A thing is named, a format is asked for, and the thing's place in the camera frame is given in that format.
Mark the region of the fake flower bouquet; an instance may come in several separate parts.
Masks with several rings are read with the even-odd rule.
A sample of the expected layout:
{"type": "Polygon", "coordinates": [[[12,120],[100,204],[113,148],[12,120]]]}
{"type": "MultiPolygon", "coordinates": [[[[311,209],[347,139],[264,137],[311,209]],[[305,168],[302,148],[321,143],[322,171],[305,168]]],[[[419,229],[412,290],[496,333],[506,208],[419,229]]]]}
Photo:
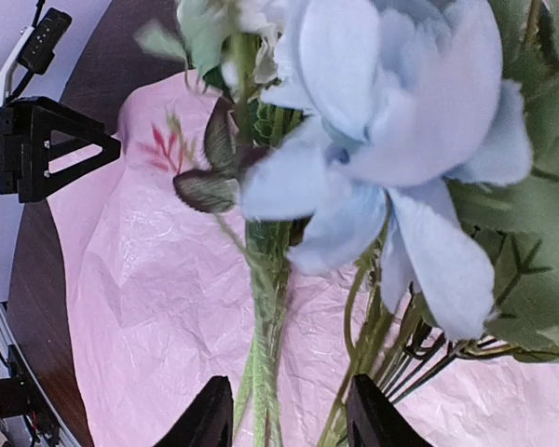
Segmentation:
{"type": "Polygon", "coordinates": [[[559,1],[180,1],[136,41],[215,101],[189,208],[238,210],[254,330],[234,401],[280,446],[293,274],[354,267],[348,369],[319,438],[348,446],[352,378],[395,404],[453,361],[559,362],[559,1]]]}

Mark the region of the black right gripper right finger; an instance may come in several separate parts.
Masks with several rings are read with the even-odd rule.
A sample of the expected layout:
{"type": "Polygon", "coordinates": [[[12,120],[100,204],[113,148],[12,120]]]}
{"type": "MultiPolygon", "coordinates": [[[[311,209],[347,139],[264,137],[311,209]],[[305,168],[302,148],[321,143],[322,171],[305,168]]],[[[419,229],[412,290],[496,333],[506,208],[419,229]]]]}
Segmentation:
{"type": "Polygon", "coordinates": [[[366,374],[352,378],[347,399],[349,447],[430,447],[366,374]]]}

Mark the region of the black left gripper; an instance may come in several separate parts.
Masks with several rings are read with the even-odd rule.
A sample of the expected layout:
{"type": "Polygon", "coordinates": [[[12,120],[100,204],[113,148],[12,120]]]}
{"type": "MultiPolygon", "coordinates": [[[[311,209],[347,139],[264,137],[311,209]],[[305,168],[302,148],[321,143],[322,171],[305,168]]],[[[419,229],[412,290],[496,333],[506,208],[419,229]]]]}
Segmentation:
{"type": "Polygon", "coordinates": [[[121,143],[105,125],[47,97],[16,100],[0,108],[0,194],[39,202],[120,157],[121,143]],[[51,161],[86,146],[99,152],[57,172],[51,161]]]}

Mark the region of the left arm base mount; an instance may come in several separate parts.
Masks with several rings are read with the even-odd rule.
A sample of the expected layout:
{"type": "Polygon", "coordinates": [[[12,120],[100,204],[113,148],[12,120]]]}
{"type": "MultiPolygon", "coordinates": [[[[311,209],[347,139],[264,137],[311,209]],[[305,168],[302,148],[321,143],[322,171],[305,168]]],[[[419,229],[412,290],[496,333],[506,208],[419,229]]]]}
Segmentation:
{"type": "Polygon", "coordinates": [[[31,446],[39,446],[42,441],[47,446],[59,446],[62,437],[56,415],[22,365],[14,345],[8,347],[8,359],[0,351],[0,362],[9,373],[9,377],[0,378],[0,427],[7,419],[21,417],[31,435],[31,446]]]}

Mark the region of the pink wrapping paper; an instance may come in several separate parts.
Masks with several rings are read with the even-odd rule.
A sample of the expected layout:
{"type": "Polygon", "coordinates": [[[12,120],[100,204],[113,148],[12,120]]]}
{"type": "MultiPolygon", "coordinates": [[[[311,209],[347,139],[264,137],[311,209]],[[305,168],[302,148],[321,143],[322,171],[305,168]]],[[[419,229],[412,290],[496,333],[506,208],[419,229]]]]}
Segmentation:
{"type": "MultiPolygon", "coordinates": [[[[200,140],[213,99],[171,76],[115,112],[114,163],[49,199],[63,253],[90,443],[150,446],[214,375],[239,383],[252,339],[247,265],[210,215],[174,194],[166,118],[200,140]]],[[[436,446],[559,446],[559,364],[457,361],[400,413],[436,446]]]]}

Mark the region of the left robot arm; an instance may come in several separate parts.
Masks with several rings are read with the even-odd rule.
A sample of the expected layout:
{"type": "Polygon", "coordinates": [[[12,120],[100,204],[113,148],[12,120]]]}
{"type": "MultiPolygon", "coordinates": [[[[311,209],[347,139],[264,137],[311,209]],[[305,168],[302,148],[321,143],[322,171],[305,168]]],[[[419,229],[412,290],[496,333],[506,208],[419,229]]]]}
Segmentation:
{"type": "Polygon", "coordinates": [[[0,194],[20,203],[41,201],[120,157],[121,143],[104,124],[47,97],[16,100],[0,108],[0,194]],[[58,172],[51,161],[85,146],[101,151],[58,172]]]}

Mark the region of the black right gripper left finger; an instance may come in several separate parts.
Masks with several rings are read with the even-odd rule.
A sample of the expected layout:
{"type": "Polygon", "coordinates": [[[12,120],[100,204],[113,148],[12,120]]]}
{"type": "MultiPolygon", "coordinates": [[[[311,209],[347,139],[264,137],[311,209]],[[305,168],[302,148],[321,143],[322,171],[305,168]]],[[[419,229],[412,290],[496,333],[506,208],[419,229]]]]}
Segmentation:
{"type": "Polygon", "coordinates": [[[233,397],[227,376],[213,376],[155,447],[230,447],[233,397]]]}

